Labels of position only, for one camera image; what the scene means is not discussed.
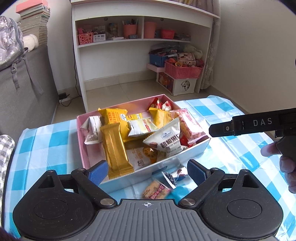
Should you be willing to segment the person's right hand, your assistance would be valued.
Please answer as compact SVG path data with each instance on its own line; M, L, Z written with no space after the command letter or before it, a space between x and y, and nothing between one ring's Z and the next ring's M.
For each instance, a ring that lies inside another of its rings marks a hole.
M269 157L272 155L280 155L281 152L276 146L277 142L273 142L271 144L268 144L264 146L261 149L262 156ZM296 193L296 177L295 177L295 162L285 157L284 155L281 155L280 157L280 170L285 175L285 180L288 184L288 189L291 193Z

